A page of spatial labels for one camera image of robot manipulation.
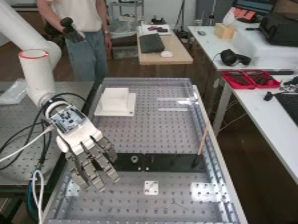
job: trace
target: white wall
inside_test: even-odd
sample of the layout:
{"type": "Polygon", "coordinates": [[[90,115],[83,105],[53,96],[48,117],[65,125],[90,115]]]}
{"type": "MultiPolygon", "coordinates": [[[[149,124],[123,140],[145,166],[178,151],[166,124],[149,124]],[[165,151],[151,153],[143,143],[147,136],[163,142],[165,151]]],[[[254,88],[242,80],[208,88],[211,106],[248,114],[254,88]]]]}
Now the white wall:
{"type": "MultiPolygon", "coordinates": [[[[145,1],[145,19],[150,21],[154,15],[157,19],[165,18],[167,24],[174,25],[182,0],[143,0],[145,1]]],[[[122,13],[134,14],[133,8],[122,7],[122,13]]],[[[114,15],[118,15],[118,9],[114,7],[114,15]]],[[[193,25],[195,15],[195,0],[185,1],[185,29],[186,26],[193,25]]]]}

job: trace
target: black device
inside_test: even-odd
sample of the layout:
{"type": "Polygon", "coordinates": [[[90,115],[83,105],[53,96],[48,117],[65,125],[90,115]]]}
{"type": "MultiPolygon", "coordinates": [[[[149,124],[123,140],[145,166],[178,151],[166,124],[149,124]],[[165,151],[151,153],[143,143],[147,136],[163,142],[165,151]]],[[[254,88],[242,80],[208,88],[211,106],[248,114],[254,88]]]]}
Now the black device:
{"type": "Polygon", "coordinates": [[[153,19],[151,19],[151,23],[153,23],[154,25],[163,25],[163,24],[166,24],[165,19],[163,19],[163,18],[157,19],[155,16],[154,16],[153,19]]]}
{"type": "Polygon", "coordinates": [[[298,47],[298,14],[268,14],[259,31],[270,44],[298,47]]]}
{"type": "Polygon", "coordinates": [[[296,93],[278,93],[274,95],[283,109],[290,115],[292,121],[298,125],[298,94],[296,93]]]}
{"type": "Polygon", "coordinates": [[[272,11],[275,4],[276,0],[234,0],[232,6],[264,16],[272,11]]]}
{"type": "Polygon", "coordinates": [[[158,33],[167,33],[167,31],[169,31],[167,29],[162,29],[162,28],[158,28],[158,29],[157,29],[157,32],[158,32],[158,33]]]}
{"type": "Polygon", "coordinates": [[[246,57],[244,55],[235,54],[230,49],[220,52],[220,60],[227,66],[232,66],[235,63],[248,65],[251,62],[251,58],[246,57]]]}
{"type": "Polygon", "coordinates": [[[142,53],[162,52],[165,45],[162,43],[159,34],[149,34],[139,37],[139,46],[142,53]]]}

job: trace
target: small black object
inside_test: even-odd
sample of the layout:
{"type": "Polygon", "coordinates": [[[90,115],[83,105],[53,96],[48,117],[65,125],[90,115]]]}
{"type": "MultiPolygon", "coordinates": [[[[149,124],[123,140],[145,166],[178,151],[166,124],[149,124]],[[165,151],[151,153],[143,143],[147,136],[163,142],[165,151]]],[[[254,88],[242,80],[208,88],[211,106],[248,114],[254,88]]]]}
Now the small black object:
{"type": "Polygon", "coordinates": [[[298,84],[298,76],[294,77],[294,79],[291,79],[291,81],[283,83],[283,85],[286,85],[286,86],[296,85],[296,84],[298,84]]]}
{"type": "Polygon", "coordinates": [[[163,25],[163,24],[166,24],[165,19],[163,19],[163,18],[157,19],[155,16],[154,16],[154,18],[151,19],[151,23],[153,23],[154,25],[163,25]]]}
{"type": "Polygon", "coordinates": [[[69,17],[65,17],[59,21],[61,26],[63,27],[62,29],[62,34],[66,39],[69,39],[73,43],[78,43],[83,41],[83,37],[79,35],[77,30],[73,28],[73,20],[69,17]]]}
{"type": "Polygon", "coordinates": [[[246,57],[244,55],[235,54],[230,49],[220,52],[220,60],[227,66],[232,66],[236,62],[242,63],[243,65],[248,65],[251,62],[251,58],[246,57]]]}
{"type": "Polygon", "coordinates": [[[264,101],[270,101],[272,99],[272,93],[271,92],[267,92],[266,96],[263,97],[263,100],[264,101]]]}
{"type": "Polygon", "coordinates": [[[141,36],[139,46],[142,53],[162,52],[165,50],[165,45],[158,33],[141,36]]]}
{"type": "Polygon", "coordinates": [[[158,33],[167,33],[167,31],[169,31],[167,29],[162,29],[162,28],[158,28],[158,29],[157,29],[157,32],[158,32],[158,33]]]}
{"type": "Polygon", "coordinates": [[[67,28],[69,31],[74,30],[73,27],[71,27],[71,24],[73,24],[71,18],[65,17],[63,19],[61,19],[59,24],[61,24],[62,27],[67,28]]]}
{"type": "Polygon", "coordinates": [[[298,94],[278,93],[275,94],[275,97],[292,121],[298,125],[298,94]]]}
{"type": "Polygon", "coordinates": [[[198,31],[198,35],[199,35],[199,36],[206,36],[206,32],[203,32],[203,31],[198,31]]]}
{"type": "Polygon", "coordinates": [[[247,30],[247,31],[255,31],[255,30],[258,30],[258,28],[246,28],[244,30],[247,30]]]}
{"type": "Polygon", "coordinates": [[[236,62],[235,54],[230,49],[220,52],[220,60],[227,66],[231,66],[236,62]]]}

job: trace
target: metal table surface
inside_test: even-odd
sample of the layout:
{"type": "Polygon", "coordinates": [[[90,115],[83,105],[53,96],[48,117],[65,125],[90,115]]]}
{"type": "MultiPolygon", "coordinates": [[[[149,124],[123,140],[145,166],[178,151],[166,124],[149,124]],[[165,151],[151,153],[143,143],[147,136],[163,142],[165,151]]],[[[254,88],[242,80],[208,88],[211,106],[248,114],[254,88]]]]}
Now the metal table surface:
{"type": "MultiPolygon", "coordinates": [[[[0,90],[5,90],[10,83],[0,83],[0,90]]],[[[90,83],[77,83],[77,82],[59,82],[55,83],[57,93],[71,92],[77,93],[82,97],[86,97],[89,93],[91,84],[90,83]]],[[[82,101],[73,96],[65,96],[65,99],[73,103],[78,108],[82,106],[82,101]]],[[[0,145],[4,144],[6,139],[25,126],[30,125],[37,114],[37,107],[26,96],[18,105],[0,106],[0,145]]],[[[41,128],[36,128],[34,135],[40,133],[41,128]]],[[[20,135],[21,137],[12,142],[8,148],[1,153],[1,157],[10,154],[16,149],[18,149],[26,137],[26,132],[20,135]]],[[[34,165],[37,164],[41,147],[42,138],[37,140],[28,148],[25,148],[20,158],[16,162],[2,171],[0,171],[0,193],[1,192],[18,192],[24,191],[24,187],[28,184],[34,165]]],[[[50,148],[46,154],[46,160],[42,167],[42,173],[45,178],[45,184],[48,185],[50,178],[57,178],[57,173],[54,173],[55,164],[59,162],[61,151],[57,148],[54,138],[52,138],[50,148]]]]}
{"type": "MultiPolygon", "coordinates": [[[[106,87],[129,87],[137,93],[134,117],[90,116],[115,152],[130,156],[194,155],[207,116],[189,79],[107,78],[90,111],[106,87]]],[[[138,171],[118,172],[117,183],[101,173],[106,185],[102,192],[91,186],[81,190],[65,170],[44,212],[44,223],[246,224],[211,130],[202,158],[204,169],[198,172],[158,172],[141,166],[138,171]],[[158,182],[158,195],[145,194],[145,181],[158,182]]]]}

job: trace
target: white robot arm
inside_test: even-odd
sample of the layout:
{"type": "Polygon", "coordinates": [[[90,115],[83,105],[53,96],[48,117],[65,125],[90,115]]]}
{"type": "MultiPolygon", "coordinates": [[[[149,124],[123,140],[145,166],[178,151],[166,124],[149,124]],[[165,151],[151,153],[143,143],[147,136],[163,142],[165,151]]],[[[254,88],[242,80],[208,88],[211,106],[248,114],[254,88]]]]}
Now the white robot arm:
{"type": "Polygon", "coordinates": [[[62,98],[55,97],[53,68],[61,57],[58,46],[46,41],[4,0],[0,0],[0,32],[22,50],[18,54],[28,95],[42,109],[46,120],[57,129],[57,145],[66,153],[73,180],[82,187],[103,190],[98,168],[117,182],[110,164],[117,159],[114,148],[87,117],[62,98]]]}

